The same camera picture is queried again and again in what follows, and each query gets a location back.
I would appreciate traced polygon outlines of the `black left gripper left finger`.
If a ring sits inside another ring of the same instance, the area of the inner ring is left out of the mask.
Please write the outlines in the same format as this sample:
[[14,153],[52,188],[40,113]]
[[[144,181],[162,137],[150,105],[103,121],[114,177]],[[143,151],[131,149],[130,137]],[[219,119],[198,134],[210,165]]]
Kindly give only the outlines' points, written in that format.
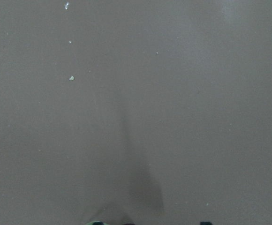
[[88,222],[86,225],[103,225],[103,222],[101,222],[101,221],[91,221],[91,222]]

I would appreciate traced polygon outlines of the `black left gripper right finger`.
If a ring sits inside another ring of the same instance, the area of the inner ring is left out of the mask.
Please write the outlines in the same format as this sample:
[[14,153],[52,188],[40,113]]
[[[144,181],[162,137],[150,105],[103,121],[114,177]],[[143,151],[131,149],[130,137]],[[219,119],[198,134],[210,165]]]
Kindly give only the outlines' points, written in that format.
[[200,222],[200,225],[211,225],[210,222]]

